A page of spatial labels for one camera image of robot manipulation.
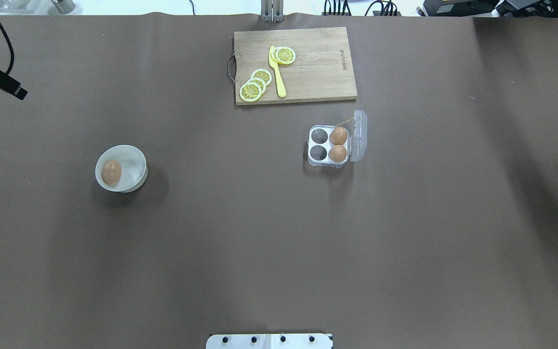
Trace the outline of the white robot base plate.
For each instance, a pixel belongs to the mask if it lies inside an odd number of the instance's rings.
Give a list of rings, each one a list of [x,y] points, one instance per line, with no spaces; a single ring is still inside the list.
[[[259,333],[209,336],[206,349],[332,349],[332,334]]]

